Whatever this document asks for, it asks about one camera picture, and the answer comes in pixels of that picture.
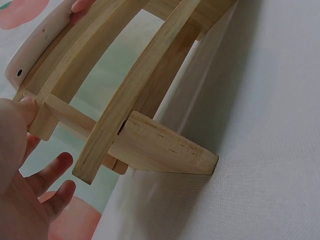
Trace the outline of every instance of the wooden frame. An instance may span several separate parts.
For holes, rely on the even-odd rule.
[[[141,170],[212,174],[218,157],[152,120],[196,39],[234,0],[98,0],[68,26],[32,68],[15,100],[35,96],[29,132],[48,140],[59,122],[86,144],[73,174],[91,184],[101,164]],[[69,105],[123,28],[141,10],[165,19],[96,122]]]

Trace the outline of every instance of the small hole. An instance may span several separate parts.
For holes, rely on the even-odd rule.
[[[20,76],[21,76],[21,74],[22,74],[22,69],[20,69],[20,70],[18,71],[17,76],[18,76],[18,77],[20,77]]]

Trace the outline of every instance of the human hand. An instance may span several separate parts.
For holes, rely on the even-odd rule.
[[[77,0],[71,7],[72,16],[70,22],[76,24],[88,13],[95,1],[96,0]]]
[[[0,99],[0,239],[48,239],[50,223],[70,203],[76,189],[67,180],[52,198],[43,203],[38,200],[72,165],[73,158],[66,152],[34,175],[20,174],[19,168],[40,142],[27,135],[34,117],[32,99]]]

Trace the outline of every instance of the peach illustration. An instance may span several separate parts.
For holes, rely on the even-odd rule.
[[[0,6],[0,29],[14,29],[35,19],[49,0],[12,0]]]
[[[44,202],[54,194],[54,191],[46,192],[39,200]],[[66,209],[50,225],[48,240],[91,240],[100,218],[100,212],[74,196]]]

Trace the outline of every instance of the pink pattern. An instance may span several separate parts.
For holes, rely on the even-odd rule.
[[[49,0],[13,0],[0,10],[0,29],[14,29],[35,19],[48,5]]]

